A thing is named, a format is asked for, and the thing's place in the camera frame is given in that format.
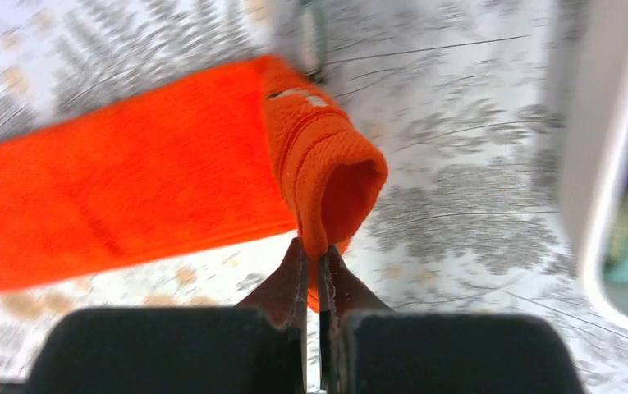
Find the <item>orange red towel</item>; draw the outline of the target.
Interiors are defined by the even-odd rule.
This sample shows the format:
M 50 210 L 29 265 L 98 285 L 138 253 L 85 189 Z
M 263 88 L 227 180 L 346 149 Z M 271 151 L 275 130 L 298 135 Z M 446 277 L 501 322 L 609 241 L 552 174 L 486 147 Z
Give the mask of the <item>orange red towel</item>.
M 317 259 L 387 176 L 282 58 L 216 66 L 0 144 L 0 291 L 293 230 Z

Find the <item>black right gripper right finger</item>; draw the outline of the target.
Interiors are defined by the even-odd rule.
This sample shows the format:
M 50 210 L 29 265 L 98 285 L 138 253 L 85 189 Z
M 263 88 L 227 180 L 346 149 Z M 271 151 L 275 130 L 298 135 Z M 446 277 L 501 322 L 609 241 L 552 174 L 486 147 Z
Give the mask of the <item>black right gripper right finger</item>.
M 398 312 L 319 260 L 321 383 L 329 393 L 581 393 L 554 328 L 527 314 Z

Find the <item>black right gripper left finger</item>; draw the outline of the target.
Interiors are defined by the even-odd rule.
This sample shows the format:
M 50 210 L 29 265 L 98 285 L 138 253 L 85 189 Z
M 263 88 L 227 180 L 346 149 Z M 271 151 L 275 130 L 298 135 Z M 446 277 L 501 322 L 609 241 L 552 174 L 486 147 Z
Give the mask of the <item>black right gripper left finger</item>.
M 279 267 L 233 306 L 112 307 L 67 315 L 28 393 L 303 393 L 308 258 Z

